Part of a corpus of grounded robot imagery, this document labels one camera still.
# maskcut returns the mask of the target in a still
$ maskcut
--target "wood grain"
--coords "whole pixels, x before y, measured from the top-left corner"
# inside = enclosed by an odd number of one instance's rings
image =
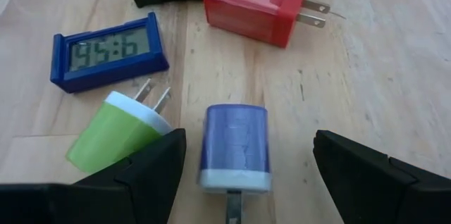
[[[451,178],[451,1],[319,0],[324,29],[297,25],[287,49],[209,27],[201,3],[142,9],[133,0],[0,0],[0,181],[75,182],[64,154],[111,90],[132,96],[145,76],[80,94],[49,81],[55,33],[70,35],[155,11],[171,69],[163,115],[187,130],[170,223],[221,223],[224,197],[196,185],[204,112],[265,106],[273,192],[249,197],[246,223],[342,223],[312,154],[318,129],[350,137]]]

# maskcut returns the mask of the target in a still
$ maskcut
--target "clock display digits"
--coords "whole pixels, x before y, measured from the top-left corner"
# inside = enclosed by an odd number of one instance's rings
[[[149,52],[146,27],[125,30],[74,43],[70,71],[129,58]]]

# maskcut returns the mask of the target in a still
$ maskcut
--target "red plastic case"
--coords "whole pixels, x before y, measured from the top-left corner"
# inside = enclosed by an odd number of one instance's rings
[[[204,0],[210,25],[286,47],[302,0]]]

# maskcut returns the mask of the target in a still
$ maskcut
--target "green usb charger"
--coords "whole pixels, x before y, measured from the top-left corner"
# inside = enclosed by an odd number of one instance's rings
[[[148,79],[134,99],[112,91],[66,158],[81,171],[94,173],[171,132],[173,128],[159,115],[171,97],[170,88],[154,108],[142,104],[153,87]]]

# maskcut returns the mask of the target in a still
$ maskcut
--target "metal prong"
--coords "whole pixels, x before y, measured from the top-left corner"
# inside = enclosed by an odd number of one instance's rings
[[[302,7],[320,13],[329,13],[330,11],[330,6],[328,4],[311,0],[303,0]]]
[[[225,224],[241,224],[242,193],[240,191],[227,192],[227,214]]]
[[[160,114],[160,112],[163,110],[164,106],[166,105],[166,102],[171,98],[170,93],[171,88],[168,87],[166,91],[161,95],[160,99],[154,106],[154,111]]]
[[[141,89],[135,95],[134,100],[138,102],[143,102],[154,87],[155,84],[151,81],[151,79],[150,78],[147,79],[146,83],[142,85]]]
[[[303,13],[298,13],[296,16],[296,21],[300,23],[305,23],[314,27],[324,27],[326,24],[326,20],[313,16],[313,15],[306,15]]]

